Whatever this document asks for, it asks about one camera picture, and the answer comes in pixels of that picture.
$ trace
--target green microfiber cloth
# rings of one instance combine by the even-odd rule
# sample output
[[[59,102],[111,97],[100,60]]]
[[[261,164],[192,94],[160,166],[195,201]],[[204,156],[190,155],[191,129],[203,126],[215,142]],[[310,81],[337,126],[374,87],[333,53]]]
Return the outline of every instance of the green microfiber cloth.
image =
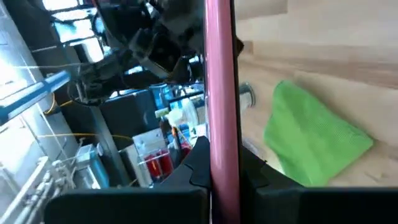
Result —
[[[289,81],[274,90],[264,140],[285,175],[304,186],[327,184],[373,145],[363,131]]]

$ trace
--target pink pole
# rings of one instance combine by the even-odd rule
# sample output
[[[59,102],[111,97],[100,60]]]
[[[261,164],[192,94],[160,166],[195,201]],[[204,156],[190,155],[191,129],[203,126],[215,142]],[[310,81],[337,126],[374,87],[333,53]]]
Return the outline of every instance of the pink pole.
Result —
[[[205,0],[213,222],[240,223],[238,127],[230,0]]]

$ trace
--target wooden surface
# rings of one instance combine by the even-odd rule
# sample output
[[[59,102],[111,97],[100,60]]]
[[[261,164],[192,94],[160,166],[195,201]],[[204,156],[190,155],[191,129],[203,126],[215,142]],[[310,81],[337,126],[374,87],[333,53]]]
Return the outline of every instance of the wooden surface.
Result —
[[[261,8],[261,1],[248,1]],[[398,1],[285,3],[286,12],[266,11],[236,23],[246,44],[239,81],[249,82],[257,97],[256,107],[242,115],[243,136],[281,170],[263,132],[274,87],[292,80],[375,139],[330,185],[398,185]]]

